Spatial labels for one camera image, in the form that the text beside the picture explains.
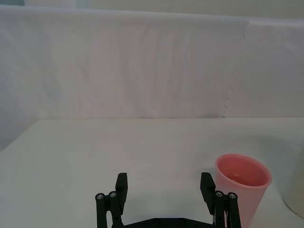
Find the pink cup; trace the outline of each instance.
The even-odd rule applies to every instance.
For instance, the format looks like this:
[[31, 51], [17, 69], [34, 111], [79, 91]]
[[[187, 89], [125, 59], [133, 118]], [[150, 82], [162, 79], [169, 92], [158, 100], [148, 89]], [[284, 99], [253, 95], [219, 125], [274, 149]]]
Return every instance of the pink cup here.
[[271, 173], [260, 162], [241, 154], [224, 154], [217, 158], [215, 166], [216, 189], [237, 194], [241, 225], [248, 228], [271, 183]]

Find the white wall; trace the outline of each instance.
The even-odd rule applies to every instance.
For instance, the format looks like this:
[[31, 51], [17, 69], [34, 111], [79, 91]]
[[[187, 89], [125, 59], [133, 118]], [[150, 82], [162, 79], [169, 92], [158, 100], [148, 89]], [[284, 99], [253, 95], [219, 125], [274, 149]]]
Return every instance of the white wall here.
[[304, 18], [303, 0], [26, 0], [26, 5], [267, 18]]
[[304, 21], [0, 7], [0, 146], [39, 118], [304, 117]]

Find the table surface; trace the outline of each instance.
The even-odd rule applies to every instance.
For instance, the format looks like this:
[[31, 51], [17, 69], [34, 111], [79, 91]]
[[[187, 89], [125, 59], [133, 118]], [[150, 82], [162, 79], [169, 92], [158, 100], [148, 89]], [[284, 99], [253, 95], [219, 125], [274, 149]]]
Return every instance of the table surface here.
[[211, 223], [200, 174], [214, 174], [215, 159], [235, 152], [273, 175], [251, 228], [304, 227], [281, 196], [303, 136], [304, 118], [39, 121], [0, 153], [0, 226], [95, 228], [95, 194], [114, 190], [120, 172], [129, 183], [124, 224]]

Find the white backdrop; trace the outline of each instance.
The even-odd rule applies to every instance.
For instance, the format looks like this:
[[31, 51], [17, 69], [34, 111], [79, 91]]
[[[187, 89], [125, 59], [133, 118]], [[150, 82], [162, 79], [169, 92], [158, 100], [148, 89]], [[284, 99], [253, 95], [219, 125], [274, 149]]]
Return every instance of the white backdrop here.
[[0, 147], [38, 118], [304, 117], [304, 20], [0, 7]]

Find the white object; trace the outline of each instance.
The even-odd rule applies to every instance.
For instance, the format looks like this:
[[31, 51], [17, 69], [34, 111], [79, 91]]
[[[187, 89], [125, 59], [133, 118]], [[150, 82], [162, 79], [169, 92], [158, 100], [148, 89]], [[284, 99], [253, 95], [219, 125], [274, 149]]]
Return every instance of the white object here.
[[284, 201], [294, 213], [304, 218], [304, 152], [301, 153], [287, 185]]
[[273, 175], [251, 228], [304, 227], [280, 193], [303, 135], [304, 119], [296, 118], [39, 121], [0, 153], [1, 227], [95, 228], [94, 197], [112, 191], [123, 171], [125, 224], [155, 217], [211, 223], [200, 173], [213, 173], [227, 152], [256, 158]]

